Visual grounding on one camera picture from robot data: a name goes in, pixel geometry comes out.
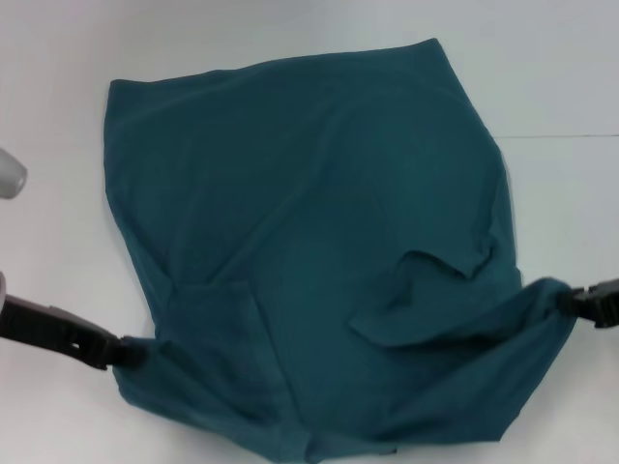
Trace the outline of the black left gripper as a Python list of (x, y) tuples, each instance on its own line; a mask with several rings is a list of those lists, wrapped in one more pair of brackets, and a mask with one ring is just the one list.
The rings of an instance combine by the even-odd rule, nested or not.
[(1, 337), (68, 356), (99, 370), (138, 368), (148, 350), (133, 337), (118, 338), (64, 309), (7, 295), (1, 309)]

